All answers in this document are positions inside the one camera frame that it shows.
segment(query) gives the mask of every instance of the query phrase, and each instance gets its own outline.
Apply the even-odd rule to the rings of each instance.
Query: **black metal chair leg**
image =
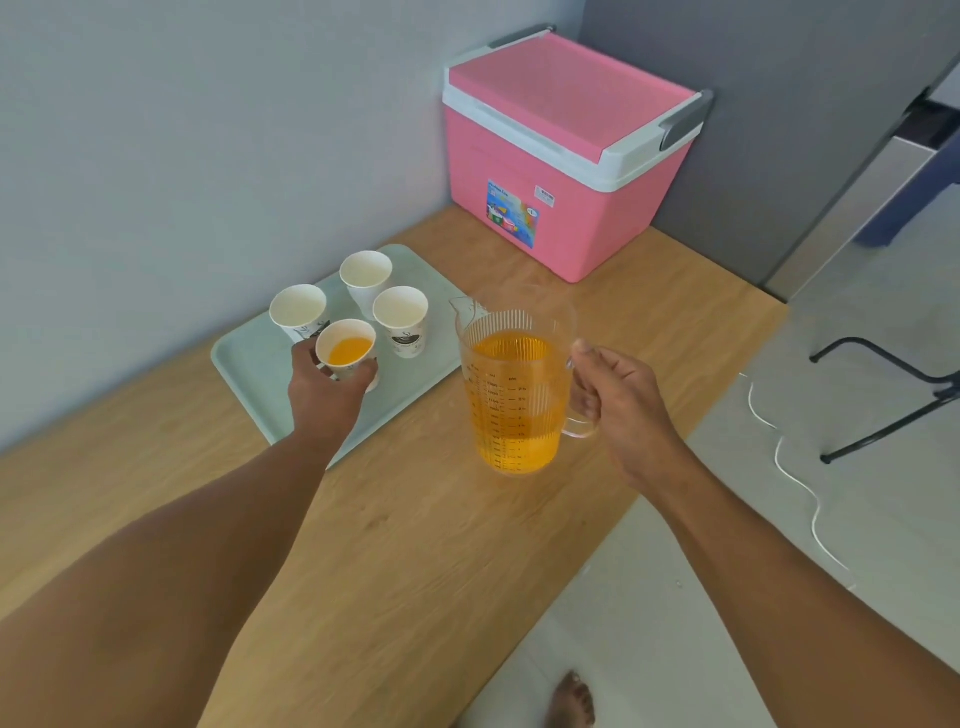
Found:
[[[852,445],[847,445],[845,448],[840,448],[834,452],[828,452],[825,455],[820,456],[820,460],[829,465],[834,460],[839,460],[841,457],[846,457],[852,452],[857,452],[860,449],[864,449],[869,445],[872,445],[875,442],[879,442],[884,437],[892,435],[894,432],[903,429],[907,425],[917,422],[921,417],[926,417],[931,412],[936,412],[941,407],[946,407],[952,401],[960,400],[960,387],[953,386],[949,389],[943,390],[942,392],[937,393],[937,400],[931,402],[926,407],[921,407],[916,412],[907,415],[901,420],[897,420],[892,425],[887,425],[881,430],[878,430],[874,434],[863,438],[862,440],[857,440]]]
[[[900,358],[897,357],[897,356],[893,356],[891,353],[889,353],[889,352],[886,351],[885,349],[881,349],[881,348],[880,348],[879,346],[877,346],[874,342],[872,342],[872,341],[867,341],[866,339],[861,339],[859,336],[847,336],[847,337],[845,337],[845,338],[843,338],[843,339],[837,339],[836,341],[834,341],[832,344],[830,344],[830,345],[829,345],[828,347],[826,347],[825,349],[823,349],[823,350],[821,350],[821,351],[816,352],[815,354],[813,354],[813,356],[810,357],[810,361],[812,361],[814,364],[816,364],[818,361],[820,361],[822,358],[824,358],[827,354],[829,354],[829,353],[832,352],[833,350],[837,349],[838,347],[843,346],[844,344],[858,344],[858,345],[860,345],[861,347],[866,347],[866,348],[869,349],[871,352],[875,353],[877,356],[882,356],[884,359],[886,359],[887,361],[889,361],[889,362],[890,362],[891,364],[893,364],[894,366],[900,367],[901,369],[903,369],[905,372],[907,372],[907,373],[910,374],[911,376],[915,376],[917,379],[919,379],[920,381],[925,381],[927,384],[946,384],[946,383],[953,383],[953,382],[955,382],[955,381],[957,380],[958,374],[960,374],[960,373],[958,373],[958,374],[952,374],[952,375],[947,375],[947,376],[930,376],[930,375],[925,375],[923,372],[921,372],[921,371],[920,371],[919,369],[917,369],[916,367],[913,367],[913,366],[907,364],[905,361],[903,361],[902,359],[900,359]]]

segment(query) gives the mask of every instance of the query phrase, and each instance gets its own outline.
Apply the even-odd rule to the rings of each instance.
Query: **cooler handle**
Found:
[[[712,106],[713,91],[705,89],[700,92],[699,98],[663,119],[660,122],[660,128],[663,129],[660,151],[665,152],[703,124],[707,120],[707,114]]]
[[[493,43],[487,45],[492,51],[497,48],[502,48],[505,45],[510,45],[511,43],[516,43],[518,40],[523,40],[528,36],[535,36],[537,33],[556,33],[557,26],[553,23],[541,23],[540,25],[531,25],[529,28],[525,28],[522,31],[517,31],[516,33],[510,33],[508,36],[498,38]]]

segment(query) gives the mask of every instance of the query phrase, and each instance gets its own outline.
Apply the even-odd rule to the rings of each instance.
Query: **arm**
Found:
[[[335,382],[313,343],[293,349],[293,434],[106,539],[0,622],[5,725],[197,724],[376,373]]]
[[[644,364],[578,342],[575,404],[660,511],[780,728],[960,725],[960,675],[847,592],[690,451]]]

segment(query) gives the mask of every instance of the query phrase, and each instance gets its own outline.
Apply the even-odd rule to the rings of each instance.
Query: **left hand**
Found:
[[[351,378],[335,381],[330,378],[329,369],[318,369],[316,343],[316,339],[307,339],[293,348],[294,374],[287,396],[294,413],[294,434],[338,449],[356,425],[363,396],[376,376],[377,363],[368,359]]]

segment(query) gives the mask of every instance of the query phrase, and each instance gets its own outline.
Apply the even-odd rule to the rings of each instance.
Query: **wooden tabletop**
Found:
[[[562,282],[457,207],[403,243],[467,293],[567,290],[591,341],[638,356],[686,435],[786,307],[648,230]],[[109,534],[266,447],[209,342],[0,457],[0,616]],[[202,726],[448,728],[634,500],[598,439],[514,479],[470,442],[455,373],[326,476]]]

